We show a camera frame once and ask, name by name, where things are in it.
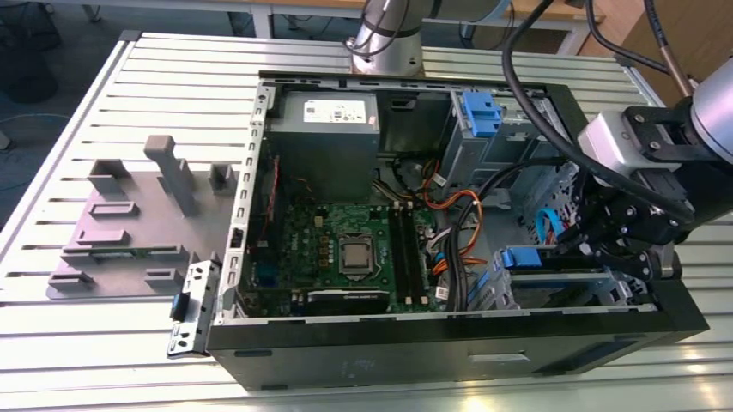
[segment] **motherboard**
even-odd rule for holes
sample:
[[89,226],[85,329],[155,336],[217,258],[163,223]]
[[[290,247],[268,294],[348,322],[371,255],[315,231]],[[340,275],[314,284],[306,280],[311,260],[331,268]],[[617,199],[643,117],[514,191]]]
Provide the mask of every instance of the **motherboard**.
[[439,311],[423,253],[431,211],[298,203],[284,221],[278,261],[255,263],[256,285],[243,292],[249,316]]

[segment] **slotted metal worktable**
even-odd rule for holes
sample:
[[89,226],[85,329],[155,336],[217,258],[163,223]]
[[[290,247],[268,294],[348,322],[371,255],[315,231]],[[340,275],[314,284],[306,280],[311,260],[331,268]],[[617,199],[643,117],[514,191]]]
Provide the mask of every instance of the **slotted metal worktable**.
[[[525,81],[570,86],[589,117],[655,102],[635,73],[611,60],[549,55],[514,60]],[[424,67],[428,76],[502,80],[496,53],[426,48]],[[258,70],[278,69],[346,72],[347,53],[335,43],[155,33],[116,44],[0,234],[0,409],[733,408],[730,216],[678,247],[685,283],[711,330],[579,376],[247,393],[212,359],[165,359],[169,297],[49,301],[47,276],[92,190],[84,179],[92,161],[121,158],[129,170],[151,170],[143,143],[148,135],[167,134],[191,169],[207,169],[211,161],[237,163]]]

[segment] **blue plastic clip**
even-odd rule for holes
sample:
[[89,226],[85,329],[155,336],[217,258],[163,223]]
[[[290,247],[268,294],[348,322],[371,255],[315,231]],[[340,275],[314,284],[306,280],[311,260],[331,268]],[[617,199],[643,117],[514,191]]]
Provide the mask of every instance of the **blue plastic clip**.
[[502,262],[506,269],[542,266],[539,252],[534,247],[510,247],[502,251]]
[[487,92],[463,92],[463,108],[474,137],[494,137],[502,125],[502,108]]

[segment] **cpu socket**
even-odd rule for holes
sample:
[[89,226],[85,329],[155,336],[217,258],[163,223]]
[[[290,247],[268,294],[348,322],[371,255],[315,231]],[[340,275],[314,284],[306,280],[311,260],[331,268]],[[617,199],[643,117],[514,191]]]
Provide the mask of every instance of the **cpu socket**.
[[368,233],[339,236],[339,273],[362,281],[375,272],[374,238]]

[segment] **ram slot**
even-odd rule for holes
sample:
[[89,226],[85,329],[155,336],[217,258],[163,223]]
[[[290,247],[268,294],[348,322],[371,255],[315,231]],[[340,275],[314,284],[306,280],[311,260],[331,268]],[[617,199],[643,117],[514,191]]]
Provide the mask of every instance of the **ram slot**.
[[402,220],[399,210],[390,210],[390,243],[391,243],[391,264],[394,270],[395,291],[399,303],[411,303],[410,281],[404,265],[404,248],[402,240]]
[[427,304],[427,296],[424,295],[423,286],[423,271],[420,268],[420,251],[418,248],[418,238],[415,230],[415,220],[412,219],[412,210],[402,209],[402,238],[404,241],[404,259],[407,267],[407,278],[410,281],[410,295],[412,302]]

